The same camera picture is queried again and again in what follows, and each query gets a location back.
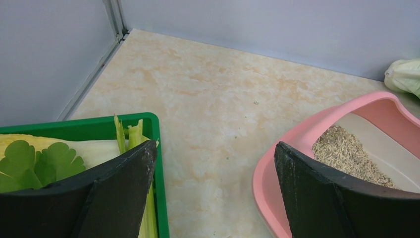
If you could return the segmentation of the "pink litter box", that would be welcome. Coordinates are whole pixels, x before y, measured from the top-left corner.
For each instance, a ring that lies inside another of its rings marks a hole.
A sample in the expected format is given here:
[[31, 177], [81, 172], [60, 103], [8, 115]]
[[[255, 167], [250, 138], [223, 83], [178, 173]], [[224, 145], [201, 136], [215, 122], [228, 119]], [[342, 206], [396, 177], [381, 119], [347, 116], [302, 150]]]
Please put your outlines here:
[[254, 201], [274, 237], [293, 238], [274, 163], [277, 144], [284, 142], [314, 159], [313, 144], [334, 124], [358, 137], [398, 190], [420, 194], [420, 120], [394, 94], [368, 93], [302, 121], [257, 163], [252, 180]]

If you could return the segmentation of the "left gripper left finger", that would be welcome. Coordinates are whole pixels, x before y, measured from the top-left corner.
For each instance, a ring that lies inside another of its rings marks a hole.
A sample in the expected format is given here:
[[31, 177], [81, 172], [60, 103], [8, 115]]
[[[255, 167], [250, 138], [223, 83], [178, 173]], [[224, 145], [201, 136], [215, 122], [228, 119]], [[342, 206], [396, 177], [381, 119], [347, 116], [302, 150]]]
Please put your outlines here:
[[40, 189], [0, 195], [3, 238], [136, 238], [158, 150], [148, 140]]

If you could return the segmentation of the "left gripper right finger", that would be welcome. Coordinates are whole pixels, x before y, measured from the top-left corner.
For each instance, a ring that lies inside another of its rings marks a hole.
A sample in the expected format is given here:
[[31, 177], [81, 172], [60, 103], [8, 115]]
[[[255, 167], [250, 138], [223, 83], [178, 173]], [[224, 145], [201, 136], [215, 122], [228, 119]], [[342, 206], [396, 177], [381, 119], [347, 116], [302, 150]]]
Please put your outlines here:
[[292, 237], [419, 237], [419, 194], [350, 176], [284, 142], [274, 163]]

